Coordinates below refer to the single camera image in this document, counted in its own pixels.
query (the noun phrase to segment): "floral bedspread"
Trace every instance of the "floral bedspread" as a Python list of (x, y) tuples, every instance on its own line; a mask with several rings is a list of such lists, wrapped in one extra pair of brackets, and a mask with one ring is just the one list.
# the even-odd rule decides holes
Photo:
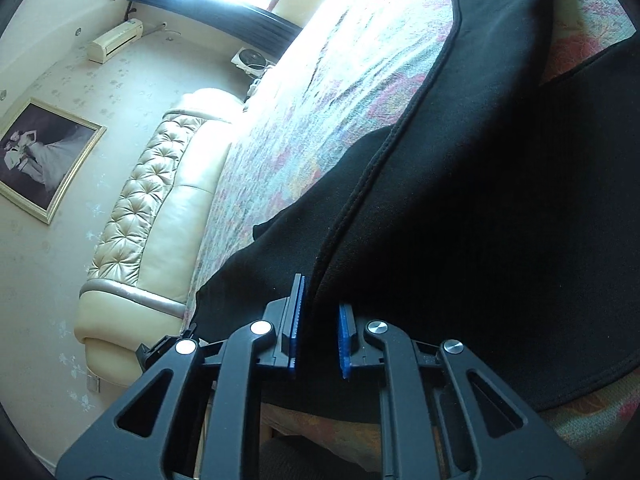
[[(617, 0), (555, 0), (544, 80), (634, 33)], [(423, 82), (452, 25), (450, 0), (326, 0), (275, 68), (238, 124), (214, 197), (194, 294), (252, 226), (297, 200), (367, 132), (392, 124)], [(543, 413), (589, 462), (619, 435), (640, 400), (640, 371)], [(365, 468), (380, 460), (376, 425), (348, 424), (265, 406), (263, 417)]]

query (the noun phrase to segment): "patterned wallpaper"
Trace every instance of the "patterned wallpaper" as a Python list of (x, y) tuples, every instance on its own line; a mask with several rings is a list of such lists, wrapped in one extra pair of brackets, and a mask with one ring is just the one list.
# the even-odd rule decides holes
[(78, 291), (124, 181), (182, 94), (214, 87), (244, 97), (249, 83), (226, 57), (157, 32), (105, 65), (78, 48), (18, 100), (32, 96), (108, 128), (50, 226), (0, 196), (0, 399), (46, 460), (56, 462), (120, 393), (104, 383), (100, 394), (86, 389), (73, 325)]

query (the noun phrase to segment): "metal rivet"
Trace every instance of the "metal rivet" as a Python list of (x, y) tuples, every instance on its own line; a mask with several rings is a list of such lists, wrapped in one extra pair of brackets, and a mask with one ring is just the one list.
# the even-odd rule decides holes
[(389, 326), (384, 321), (371, 321), (367, 325), (367, 330), (372, 334), (383, 334), (389, 330)]
[(460, 354), (465, 349), (465, 346), (456, 339), (449, 339), (442, 346), (450, 354)]
[(251, 332), (255, 335), (265, 335), (271, 332), (271, 323), (268, 321), (256, 321), (251, 325)]
[(178, 341), (175, 345), (175, 351), (178, 354), (189, 355), (196, 351), (198, 345), (193, 339), (183, 339), (182, 341)]

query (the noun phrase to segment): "power outlet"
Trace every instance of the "power outlet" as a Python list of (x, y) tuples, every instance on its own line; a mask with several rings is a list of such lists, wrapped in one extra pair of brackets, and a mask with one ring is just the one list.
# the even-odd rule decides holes
[(86, 375), (86, 389), (96, 394), (100, 393), (100, 377), (96, 377), (92, 373)]

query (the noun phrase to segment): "black and white photograph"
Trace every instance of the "black and white photograph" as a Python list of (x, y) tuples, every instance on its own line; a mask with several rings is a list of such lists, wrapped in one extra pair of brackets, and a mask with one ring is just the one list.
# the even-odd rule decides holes
[(0, 192), (49, 224), (105, 128), (30, 99), (0, 139)]

